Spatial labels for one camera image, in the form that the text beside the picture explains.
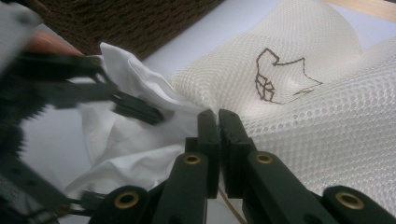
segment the black plastic part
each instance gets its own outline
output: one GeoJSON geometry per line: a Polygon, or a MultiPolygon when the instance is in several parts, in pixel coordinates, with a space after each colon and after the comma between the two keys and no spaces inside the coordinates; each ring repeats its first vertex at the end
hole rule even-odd
{"type": "Polygon", "coordinates": [[[93,214],[93,210],[76,210],[76,209],[71,209],[70,210],[70,215],[74,216],[80,216],[80,217],[91,217],[93,214]]]}
{"type": "Polygon", "coordinates": [[[206,110],[198,115],[198,152],[209,159],[208,198],[215,199],[219,190],[220,136],[215,115],[206,110]]]}
{"type": "Polygon", "coordinates": [[[336,186],[324,190],[322,202],[340,223],[395,224],[396,218],[365,194],[348,187],[336,186]]]}
{"type": "Polygon", "coordinates": [[[251,152],[246,174],[272,223],[338,223],[275,155],[251,152]]]}
{"type": "Polygon", "coordinates": [[[35,89],[46,103],[56,108],[74,108],[78,103],[106,101],[112,95],[106,84],[72,82],[37,82],[35,89]]]}
{"type": "Polygon", "coordinates": [[[205,223],[207,170],[207,158],[201,153],[178,156],[151,223],[205,223]]]}
{"type": "Polygon", "coordinates": [[[166,181],[163,181],[160,185],[151,189],[148,192],[148,206],[143,215],[142,224],[151,223],[152,218],[154,217],[155,211],[157,211],[158,203],[161,199],[161,195],[163,194],[163,189],[166,185],[166,181]]]}
{"type": "Polygon", "coordinates": [[[83,191],[79,202],[82,208],[93,211],[99,207],[105,197],[105,194],[83,191]]]}
{"type": "Polygon", "coordinates": [[[27,224],[27,217],[15,210],[0,196],[0,224],[27,224]]]}
{"type": "Polygon", "coordinates": [[[111,101],[116,104],[113,111],[117,114],[139,119],[151,125],[163,122],[163,115],[157,108],[131,95],[119,91],[112,95],[111,101]]]}
{"type": "Polygon", "coordinates": [[[250,185],[245,186],[242,210],[248,224],[271,223],[270,218],[262,208],[258,197],[250,185]]]}
{"type": "Polygon", "coordinates": [[[20,76],[36,81],[62,81],[72,77],[91,77],[99,71],[99,66],[90,58],[73,55],[21,53],[16,61],[27,73],[20,76]]]}
{"type": "Polygon", "coordinates": [[[94,211],[90,224],[138,224],[149,202],[148,193],[139,187],[125,186],[110,192],[94,211]]]}
{"type": "Polygon", "coordinates": [[[0,136],[0,139],[1,137],[3,137],[3,141],[0,141],[0,157],[3,155],[8,155],[11,157],[18,158],[20,156],[20,153],[22,152],[21,147],[22,147],[23,131],[21,127],[19,126],[8,127],[8,132],[4,136],[0,136]]]}
{"type": "Polygon", "coordinates": [[[19,159],[2,155],[0,157],[0,174],[29,194],[51,213],[57,214],[58,217],[68,213],[70,200],[19,159]]]}
{"type": "Polygon", "coordinates": [[[2,125],[18,125],[22,119],[36,115],[44,105],[43,99],[36,94],[32,82],[11,75],[1,79],[0,123],[2,125]]]}
{"type": "Polygon", "coordinates": [[[242,124],[241,119],[232,111],[219,111],[221,135],[221,169],[224,176],[225,190],[229,198],[243,197],[244,163],[249,152],[254,148],[242,124]]]}

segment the white table surface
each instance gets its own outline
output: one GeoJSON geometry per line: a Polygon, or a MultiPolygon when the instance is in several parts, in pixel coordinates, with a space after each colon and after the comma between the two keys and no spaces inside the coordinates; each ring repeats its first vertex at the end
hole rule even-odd
{"type": "MultiPolygon", "coordinates": [[[[276,0],[227,0],[187,31],[149,56],[144,64],[165,77],[209,53],[230,36],[240,34],[261,20],[276,0]]],[[[383,21],[347,8],[333,6],[355,28],[364,49],[396,36],[396,23],[383,21]]],[[[47,108],[37,118],[23,123],[23,160],[63,190],[87,172],[91,162],[85,150],[81,117],[76,109],[47,108]]],[[[209,203],[207,223],[233,223],[229,211],[209,203]]],[[[67,217],[61,223],[87,223],[87,218],[67,217]]]]}

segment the crumpled white cloth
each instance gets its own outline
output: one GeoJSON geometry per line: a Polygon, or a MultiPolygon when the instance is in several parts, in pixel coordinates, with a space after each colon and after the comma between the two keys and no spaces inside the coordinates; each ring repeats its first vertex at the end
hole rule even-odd
{"type": "Polygon", "coordinates": [[[152,189],[169,175],[186,137],[197,134],[196,116],[203,111],[169,83],[122,49],[101,45],[110,78],[121,91],[161,109],[165,122],[151,126],[111,111],[113,104],[81,107],[83,132],[93,166],[66,188],[71,197],[82,189],[109,193],[124,185],[152,189]]]}

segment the brown woven basket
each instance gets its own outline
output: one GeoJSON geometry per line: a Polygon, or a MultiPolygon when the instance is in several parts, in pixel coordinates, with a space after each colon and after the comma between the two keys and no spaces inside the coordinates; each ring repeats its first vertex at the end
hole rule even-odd
{"type": "Polygon", "coordinates": [[[84,54],[99,44],[145,59],[222,0],[27,0],[44,23],[84,54]]]}

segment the cable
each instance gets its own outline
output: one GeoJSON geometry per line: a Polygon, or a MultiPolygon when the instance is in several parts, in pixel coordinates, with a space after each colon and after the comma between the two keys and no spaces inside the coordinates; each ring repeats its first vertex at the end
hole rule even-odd
{"type": "Polygon", "coordinates": [[[227,204],[228,208],[230,209],[230,211],[233,213],[233,215],[235,216],[235,218],[239,221],[240,224],[248,224],[243,218],[242,216],[236,211],[236,209],[233,207],[233,205],[230,203],[230,201],[228,201],[227,197],[225,196],[224,192],[219,189],[219,193],[221,195],[221,198],[224,200],[225,204],[227,204]]]}

